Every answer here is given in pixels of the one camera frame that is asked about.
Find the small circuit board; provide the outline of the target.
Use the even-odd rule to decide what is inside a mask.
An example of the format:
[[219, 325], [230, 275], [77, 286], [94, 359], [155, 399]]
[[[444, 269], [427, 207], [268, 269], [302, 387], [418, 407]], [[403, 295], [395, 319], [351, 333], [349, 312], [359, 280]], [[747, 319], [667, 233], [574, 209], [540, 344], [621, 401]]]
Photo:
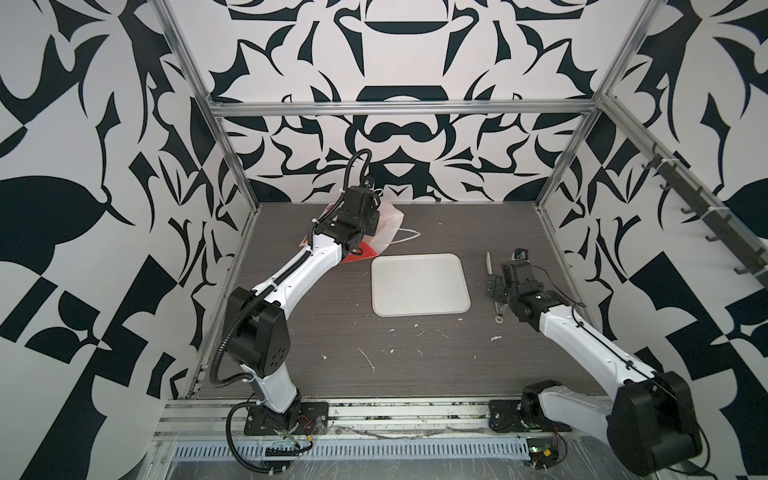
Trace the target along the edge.
[[528, 440], [527, 464], [535, 470], [550, 470], [561, 464], [567, 457], [568, 444], [559, 438], [558, 440], [546, 440], [532, 438]]

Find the aluminium cage frame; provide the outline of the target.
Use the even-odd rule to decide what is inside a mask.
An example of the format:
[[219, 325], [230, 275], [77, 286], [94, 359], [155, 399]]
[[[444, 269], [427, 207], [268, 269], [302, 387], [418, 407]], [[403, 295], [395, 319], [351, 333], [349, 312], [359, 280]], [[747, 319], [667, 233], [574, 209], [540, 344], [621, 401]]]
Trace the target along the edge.
[[384, 318], [373, 259], [328, 271], [288, 320], [306, 397], [513, 396], [600, 385], [485, 295], [485, 254], [536, 276], [703, 414], [767, 403], [767, 290], [643, 166], [657, 142], [767, 246], [763, 1], [164, 1], [165, 33], [259, 211], [250, 288], [299, 250], [372, 153], [419, 236], [380, 256], [461, 260], [465, 313]]

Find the white plastic tray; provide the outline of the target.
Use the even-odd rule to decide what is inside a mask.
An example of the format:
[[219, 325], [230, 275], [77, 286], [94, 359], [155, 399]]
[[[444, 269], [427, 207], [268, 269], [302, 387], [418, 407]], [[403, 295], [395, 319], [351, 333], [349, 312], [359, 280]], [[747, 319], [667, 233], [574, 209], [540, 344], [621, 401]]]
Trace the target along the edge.
[[467, 312], [464, 269], [450, 253], [383, 256], [371, 264], [372, 308], [384, 318]]

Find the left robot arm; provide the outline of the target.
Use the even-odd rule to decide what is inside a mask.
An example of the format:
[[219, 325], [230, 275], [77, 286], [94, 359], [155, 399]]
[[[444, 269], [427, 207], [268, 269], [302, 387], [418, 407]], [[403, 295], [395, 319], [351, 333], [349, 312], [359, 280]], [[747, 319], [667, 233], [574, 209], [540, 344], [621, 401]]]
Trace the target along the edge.
[[346, 188], [314, 219], [299, 252], [275, 274], [251, 289], [236, 288], [227, 300], [219, 344], [210, 360], [212, 386], [247, 383], [262, 404], [284, 414], [299, 398], [285, 365], [290, 351], [288, 320], [311, 288], [346, 257], [362, 253], [376, 233], [380, 196], [366, 186]]

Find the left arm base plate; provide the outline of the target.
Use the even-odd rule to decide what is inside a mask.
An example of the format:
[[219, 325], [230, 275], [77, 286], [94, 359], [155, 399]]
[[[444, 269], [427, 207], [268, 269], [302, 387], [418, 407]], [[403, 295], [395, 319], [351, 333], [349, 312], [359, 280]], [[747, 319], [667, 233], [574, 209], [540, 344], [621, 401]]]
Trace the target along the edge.
[[267, 436], [283, 430], [297, 435], [323, 433], [328, 419], [327, 402], [298, 401], [283, 413], [259, 405], [247, 409], [244, 434]]

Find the red white paper bag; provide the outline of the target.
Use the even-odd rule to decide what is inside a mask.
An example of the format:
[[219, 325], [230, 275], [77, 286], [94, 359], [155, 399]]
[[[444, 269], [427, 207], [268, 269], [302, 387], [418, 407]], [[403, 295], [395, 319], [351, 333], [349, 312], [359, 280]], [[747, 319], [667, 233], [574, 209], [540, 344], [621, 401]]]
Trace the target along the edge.
[[[329, 213], [332, 206], [333, 204], [329, 204], [322, 215]], [[380, 218], [376, 233], [373, 236], [363, 237], [360, 251], [343, 251], [341, 249], [341, 263], [351, 263], [380, 256], [393, 243], [398, 243], [395, 237], [400, 232], [410, 233], [410, 237], [405, 238], [405, 241], [419, 236], [417, 231], [409, 230], [402, 226], [404, 213], [395, 208], [390, 202], [381, 200], [379, 212]]]

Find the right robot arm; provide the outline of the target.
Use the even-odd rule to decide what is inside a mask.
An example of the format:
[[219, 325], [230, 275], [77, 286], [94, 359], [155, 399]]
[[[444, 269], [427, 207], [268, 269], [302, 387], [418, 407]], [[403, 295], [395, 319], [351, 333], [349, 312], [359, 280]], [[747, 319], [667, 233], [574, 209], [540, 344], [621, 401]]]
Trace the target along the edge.
[[496, 310], [553, 341], [584, 368], [606, 393], [598, 399], [555, 380], [526, 386], [516, 402], [489, 404], [489, 426], [497, 433], [542, 431], [559, 442], [560, 427], [585, 433], [607, 445], [620, 463], [638, 476], [660, 470], [683, 471], [683, 463], [708, 453], [688, 383], [662, 372], [610, 342], [559, 290], [547, 290], [535, 276], [525, 249], [495, 273], [485, 260], [486, 295]]

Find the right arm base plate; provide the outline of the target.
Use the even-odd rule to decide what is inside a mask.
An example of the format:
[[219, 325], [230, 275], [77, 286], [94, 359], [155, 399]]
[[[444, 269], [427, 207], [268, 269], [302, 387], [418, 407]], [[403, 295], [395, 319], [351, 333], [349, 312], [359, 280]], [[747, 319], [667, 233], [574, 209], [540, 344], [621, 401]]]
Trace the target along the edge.
[[488, 426], [496, 433], [553, 433], [555, 430], [572, 432], [572, 428], [567, 424], [528, 417], [519, 399], [490, 400], [488, 409]]

